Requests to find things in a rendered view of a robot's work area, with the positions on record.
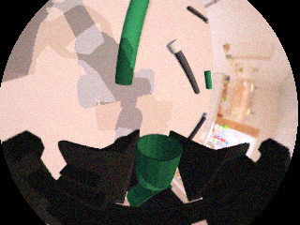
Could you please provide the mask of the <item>dark grey rod with white end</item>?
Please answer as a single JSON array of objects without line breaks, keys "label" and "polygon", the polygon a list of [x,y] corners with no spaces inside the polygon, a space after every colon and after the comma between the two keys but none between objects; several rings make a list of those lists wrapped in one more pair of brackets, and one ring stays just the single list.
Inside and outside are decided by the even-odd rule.
[{"label": "dark grey rod with white end", "polygon": [[188,64],[187,58],[183,54],[183,46],[179,44],[179,41],[173,40],[172,42],[169,42],[168,48],[170,49],[170,52],[175,53],[175,56],[177,57],[177,60],[179,60],[179,63],[181,64],[181,68],[184,69],[185,74],[187,74],[188,81],[191,83],[192,89],[194,89],[195,94],[199,95],[200,90],[199,86],[196,83],[196,80],[194,78],[194,72],[192,72],[190,65]]},{"label": "dark grey rod with white end", "polygon": [[207,117],[209,117],[209,115],[207,115],[207,113],[204,113],[202,116],[202,120],[199,121],[198,126],[194,128],[194,131],[191,132],[191,135],[188,136],[188,139],[191,139],[191,140],[194,139],[196,132],[198,132],[200,130],[200,128],[202,127],[203,121],[205,121],[207,119]]},{"label": "dark grey rod with white end", "polygon": [[196,10],[196,8],[194,8],[194,7],[189,7],[189,6],[187,5],[187,10],[190,10],[190,12],[194,12],[194,15],[198,15],[199,18],[202,18],[202,20],[203,20],[204,23],[210,23],[209,18],[205,18],[205,16],[203,16],[202,14],[200,14],[200,11]]}]

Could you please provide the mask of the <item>green cylinder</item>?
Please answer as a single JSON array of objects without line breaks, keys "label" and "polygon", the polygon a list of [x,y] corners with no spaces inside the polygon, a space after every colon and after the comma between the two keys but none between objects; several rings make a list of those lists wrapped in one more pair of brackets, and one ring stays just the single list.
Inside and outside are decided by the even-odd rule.
[{"label": "green cylinder", "polygon": [[211,72],[209,71],[204,71],[203,74],[205,74],[205,82],[206,82],[206,90],[213,89],[213,85],[211,83],[213,80],[211,80]]}]

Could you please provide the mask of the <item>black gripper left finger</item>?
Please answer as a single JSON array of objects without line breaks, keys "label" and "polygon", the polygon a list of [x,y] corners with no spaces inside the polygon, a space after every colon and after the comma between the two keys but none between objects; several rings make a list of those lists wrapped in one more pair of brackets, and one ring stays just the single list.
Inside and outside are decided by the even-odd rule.
[{"label": "black gripper left finger", "polygon": [[124,205],[130,184],[132,166],[136,160],[135,142],[140,138],[140,129],[130,132],[124,139],[102,147],[83,146],[79,143],[59,140],[61,157],[67,164],[86,169],[88,172],[105,176],[106,183],[112,189],[116,203]]}]

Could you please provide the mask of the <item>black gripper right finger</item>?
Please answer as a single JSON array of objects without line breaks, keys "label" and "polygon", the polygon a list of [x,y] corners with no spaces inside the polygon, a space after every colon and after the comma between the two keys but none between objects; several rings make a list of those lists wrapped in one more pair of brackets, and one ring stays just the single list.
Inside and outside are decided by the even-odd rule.
[{"label": "black gripper right finger", "polygon": [[200,192],[213,181],[224,162],[247,154],[251,144],[251,142],[243,142],[239,145],[225,146],[222,149],[221,147],[210,149],[209,146],[194,142],[173,130],[170,130],[169,136],[179,140],[183,146],[177,169],[179,169],[181,180],[183,180],[181,183],[184,185],[189,202],[201,199],[203,196]]}]

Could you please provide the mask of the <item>green cylindrical pipe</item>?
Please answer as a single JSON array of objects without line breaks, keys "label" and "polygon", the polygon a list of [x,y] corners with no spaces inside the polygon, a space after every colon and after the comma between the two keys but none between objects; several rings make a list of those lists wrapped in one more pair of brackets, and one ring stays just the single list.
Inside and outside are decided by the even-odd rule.
[{"label": "green cylindrical pipe", "polygon": [[146,10],[149,10],[150,0],[130,0],[127,15],[119,42],[119,52],[116,59],[117,85],[131,85],[135,71],[136,53],[138,53],[139,41],[142,37],[143,20]]}]

